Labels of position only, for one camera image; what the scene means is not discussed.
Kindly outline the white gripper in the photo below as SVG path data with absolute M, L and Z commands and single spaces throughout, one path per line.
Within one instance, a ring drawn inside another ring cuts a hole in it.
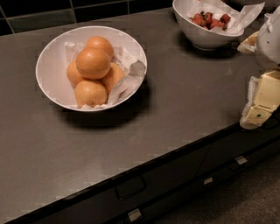
M 280 6 L 265 14 L 261 29 L 237 47 L 240 53 L 255 54 L 259 64 L 269 70 L 248 84 L 248 102 L 240 125 L 246 130 L 261 127 L 280 106 Z

